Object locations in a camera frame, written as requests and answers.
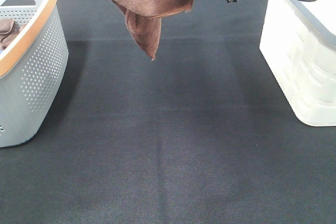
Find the brown towel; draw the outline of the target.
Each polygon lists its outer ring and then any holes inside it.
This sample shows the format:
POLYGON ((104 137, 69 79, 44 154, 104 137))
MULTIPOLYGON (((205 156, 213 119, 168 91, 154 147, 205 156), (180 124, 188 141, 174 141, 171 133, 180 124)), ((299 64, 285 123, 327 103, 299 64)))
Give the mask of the brown towel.
POLYGON ((111 0, 123 13, 135 43, 152 59, 160 43, 162 18, 192 9, 194 0, 111 0))

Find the white plastic storage box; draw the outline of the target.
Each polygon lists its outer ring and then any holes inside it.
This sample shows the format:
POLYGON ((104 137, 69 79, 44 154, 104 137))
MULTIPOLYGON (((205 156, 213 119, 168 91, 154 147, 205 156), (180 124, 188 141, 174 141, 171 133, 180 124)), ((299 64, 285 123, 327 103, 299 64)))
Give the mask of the white plastic storage box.
POLYGON ((335 125, 335 0, 268 0, 260 51, 295 116, 335 125))

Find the grey basket with orange rim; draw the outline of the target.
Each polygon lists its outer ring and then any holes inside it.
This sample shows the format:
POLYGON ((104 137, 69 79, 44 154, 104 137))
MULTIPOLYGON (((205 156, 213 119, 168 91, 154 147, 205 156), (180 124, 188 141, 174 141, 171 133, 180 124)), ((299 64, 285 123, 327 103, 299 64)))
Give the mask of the grey basket with orange rim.
POLYGON ((1 51, 1 147, 29 141, 57 94, 68 48, 57 0, 4 0, 1 19, 25 28, 1 51))

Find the brown towels in basket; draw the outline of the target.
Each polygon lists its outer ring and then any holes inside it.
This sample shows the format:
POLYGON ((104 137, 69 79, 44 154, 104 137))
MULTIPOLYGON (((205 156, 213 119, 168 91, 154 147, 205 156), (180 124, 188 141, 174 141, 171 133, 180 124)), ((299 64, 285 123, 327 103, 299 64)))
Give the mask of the brown towels in basket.
POLYGON ((20 26, 13 19, 1 19, 1 51, 12 43, 25 26, 26 24, 20 26))

